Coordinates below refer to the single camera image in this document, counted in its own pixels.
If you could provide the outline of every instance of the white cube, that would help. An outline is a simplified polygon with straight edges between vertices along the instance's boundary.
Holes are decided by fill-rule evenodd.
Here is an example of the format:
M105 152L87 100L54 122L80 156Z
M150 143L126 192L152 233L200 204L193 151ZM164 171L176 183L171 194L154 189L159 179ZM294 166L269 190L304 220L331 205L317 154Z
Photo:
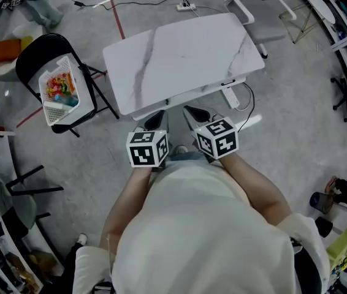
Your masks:
M199 150L215 159L239 149L236 126L228 117L198 127L194 134Z
M169 151L167 131L131 132L126 148L132 167L159 167Z

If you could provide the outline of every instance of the person's arm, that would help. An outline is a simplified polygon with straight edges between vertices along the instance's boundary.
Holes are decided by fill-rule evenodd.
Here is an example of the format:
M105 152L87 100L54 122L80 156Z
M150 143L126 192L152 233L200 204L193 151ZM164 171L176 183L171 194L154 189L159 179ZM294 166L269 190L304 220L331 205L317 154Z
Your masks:
M100 248L110 249L111 253L116 254L124 229L142 209L149 191L150 175L151 168L133 169L126 186L105 220L100 238Z
M248 165L236 153L220 158L221 164L246 192L248 199L268 223L278 225L292 214L283 194L271 180Z

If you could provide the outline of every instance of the table top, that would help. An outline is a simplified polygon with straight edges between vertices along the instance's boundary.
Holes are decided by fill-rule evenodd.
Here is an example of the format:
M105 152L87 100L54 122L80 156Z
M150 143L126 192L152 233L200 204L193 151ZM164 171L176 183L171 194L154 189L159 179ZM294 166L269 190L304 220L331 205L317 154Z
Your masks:
M143 32L106 47L103 56L124 115L265 66L232 13Z
M335 23L335 17L323 0L308 0L308 2L330 23Z

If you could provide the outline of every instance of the white table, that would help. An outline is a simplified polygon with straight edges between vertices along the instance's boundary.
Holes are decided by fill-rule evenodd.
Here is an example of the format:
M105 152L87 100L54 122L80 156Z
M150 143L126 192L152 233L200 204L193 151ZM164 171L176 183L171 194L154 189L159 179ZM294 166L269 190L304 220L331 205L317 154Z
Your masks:
M265 64L231 13L172 23L103 50L120 113L135 120L242 83Z
M306 36L310 31L312 31L317 24L320 24L320 22L322 22L324 20L328 21L330 24L335 24L335 17L333 15L332 11L330 10L330 8L327 6L327 4L323 0L307 0L307 1L308 2L301 4L301 5L292 9L292 11L296 11L296 10L299 10L303 7L310 6L310 11L309 11L302 27L299 27L295 23L290 21L291 24L295 25L296 27L298 27L300 29L299 35L297 35L297 37L295 39L292 38L292 35L288 30L289 35L291 35L291 39L294 43L297 43L300 39L302 39L304 36ZM317 11L317 13L321 17L321 19L318 20L316 23L314 23L310 26L307 26L313 9L315 9ZM282 18L286 13L287 12L282 13L280 15L280 18Z

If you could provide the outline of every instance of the white armrest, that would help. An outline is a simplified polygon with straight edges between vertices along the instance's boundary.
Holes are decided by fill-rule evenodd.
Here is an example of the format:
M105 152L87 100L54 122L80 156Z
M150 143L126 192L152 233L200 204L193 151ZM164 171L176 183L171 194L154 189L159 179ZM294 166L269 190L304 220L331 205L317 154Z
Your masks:
M243 25L251 24L255 22L254 15L251 14L251 12L243 5L243 3L240 2L240 0L233 0L236 5L240 8L240 10L243 11L243 13L247 16L247 22L242 23Z
M297 19L296 14L291 10L291 8L283 1L279 0L279 2L284 6L284 8L287 10L287 12L291 15L291 18L289 20L294 21Z

